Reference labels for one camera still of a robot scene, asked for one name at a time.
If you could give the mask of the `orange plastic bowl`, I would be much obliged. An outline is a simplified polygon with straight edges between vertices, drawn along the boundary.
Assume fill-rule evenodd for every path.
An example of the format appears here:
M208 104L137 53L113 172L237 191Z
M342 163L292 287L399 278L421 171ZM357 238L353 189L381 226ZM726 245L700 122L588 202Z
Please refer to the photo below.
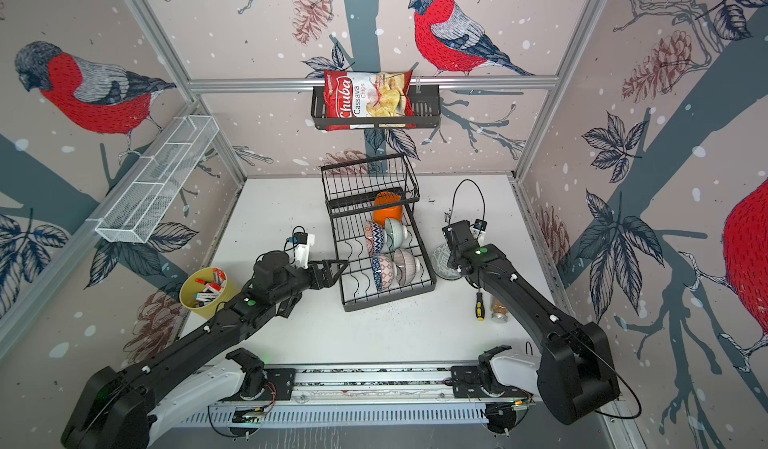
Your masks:
M402 221L403 205L401 196L393 191L382 191L374 200L373 220L384 227L388 219Z

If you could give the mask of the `blue patterned bowl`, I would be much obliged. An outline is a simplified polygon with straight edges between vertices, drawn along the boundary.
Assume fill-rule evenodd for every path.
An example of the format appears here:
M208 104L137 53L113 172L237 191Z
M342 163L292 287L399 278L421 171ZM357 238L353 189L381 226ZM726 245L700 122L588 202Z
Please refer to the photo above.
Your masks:
M388 290L396 279L396 267L393 261L384 254L371 256L371 270L378 292Z

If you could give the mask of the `light green ceramic bowl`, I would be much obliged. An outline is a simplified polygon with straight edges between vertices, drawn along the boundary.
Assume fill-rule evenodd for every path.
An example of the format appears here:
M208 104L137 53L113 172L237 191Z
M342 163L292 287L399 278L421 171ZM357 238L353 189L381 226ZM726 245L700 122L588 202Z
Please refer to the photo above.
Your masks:
M408 240L408 229L399 219L387 218L384 223L386 233L386 251L393 252Z

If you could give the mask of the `pink patterned glass bowl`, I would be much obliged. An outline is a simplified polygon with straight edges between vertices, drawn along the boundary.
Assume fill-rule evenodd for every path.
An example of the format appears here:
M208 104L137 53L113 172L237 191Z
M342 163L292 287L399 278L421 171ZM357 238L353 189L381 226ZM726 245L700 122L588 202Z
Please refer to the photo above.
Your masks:
M396 249L393 254L393 262L397 268L397 282L401 287L411 284L421 271L419 259L406 249Z

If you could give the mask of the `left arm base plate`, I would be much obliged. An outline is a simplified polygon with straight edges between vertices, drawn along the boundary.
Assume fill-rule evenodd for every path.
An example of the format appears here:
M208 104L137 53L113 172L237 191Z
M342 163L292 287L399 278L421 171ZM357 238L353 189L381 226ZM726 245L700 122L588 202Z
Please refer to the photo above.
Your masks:
M289 401L292 398L297 371L294 368L266 367L245 374L236 392L226 398L230 402Z

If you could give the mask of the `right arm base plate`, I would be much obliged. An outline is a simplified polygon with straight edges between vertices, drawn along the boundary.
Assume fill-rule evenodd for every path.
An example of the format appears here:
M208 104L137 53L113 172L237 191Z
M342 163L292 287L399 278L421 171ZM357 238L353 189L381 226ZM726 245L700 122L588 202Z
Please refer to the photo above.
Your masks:
M504 386L493 380L478 365L454 365L447 379L456 399L522 399L533 395L515 386Z

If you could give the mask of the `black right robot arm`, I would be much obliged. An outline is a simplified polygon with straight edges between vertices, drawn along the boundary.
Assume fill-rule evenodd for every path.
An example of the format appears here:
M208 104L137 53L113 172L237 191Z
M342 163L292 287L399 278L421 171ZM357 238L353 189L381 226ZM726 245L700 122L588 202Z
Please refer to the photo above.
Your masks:
M448 266L497 297L536 343L536 394L555 419L571 424L618 398L610 343L597 324L582 324L551 303L497 246L479 244L468 221L445 226L443 235Z

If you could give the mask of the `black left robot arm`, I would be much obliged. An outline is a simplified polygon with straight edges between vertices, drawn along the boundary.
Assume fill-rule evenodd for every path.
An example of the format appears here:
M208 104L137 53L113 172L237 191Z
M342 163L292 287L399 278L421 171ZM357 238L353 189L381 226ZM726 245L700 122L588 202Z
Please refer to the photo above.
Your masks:
M306 290L334 286L346 260L291 264L280 250L263 254L239 294L201 326L158 354L121 371L92 375L61 436L66 448L148 448L216 401L265 385L263 361L241 342L272 318L288 317Z

